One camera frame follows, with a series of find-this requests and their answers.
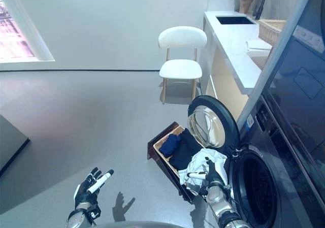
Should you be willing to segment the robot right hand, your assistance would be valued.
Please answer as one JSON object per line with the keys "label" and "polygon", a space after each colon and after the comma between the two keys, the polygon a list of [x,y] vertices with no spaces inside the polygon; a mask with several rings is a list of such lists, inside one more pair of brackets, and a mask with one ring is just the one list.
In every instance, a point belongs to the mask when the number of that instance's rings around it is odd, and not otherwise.
{"label": "robot right hand", "polygon": [[208,157],[205,157],[206,164],[209,167],[208,172],[190,172],[187,173],[187,177],[192,179],[199,179],[199,180],[207,180],[208,184],[211,185],[212,183],[219,183],[221,185],[225,185],[222,177],[217,173],[215,169],[215,163]]}

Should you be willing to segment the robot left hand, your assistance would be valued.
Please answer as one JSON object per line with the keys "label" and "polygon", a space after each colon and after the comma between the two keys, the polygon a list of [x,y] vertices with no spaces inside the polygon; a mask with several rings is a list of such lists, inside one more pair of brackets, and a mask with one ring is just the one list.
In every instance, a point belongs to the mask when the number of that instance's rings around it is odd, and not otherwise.
{"label": "robot left hand", "polygon": [[100,188],[114,174],[114,170],[110,169],[106,173],[102,173],[98,167],[90,171],[85,180],[79,184],[74,193],[75,208],[82,203],[97,204]]}

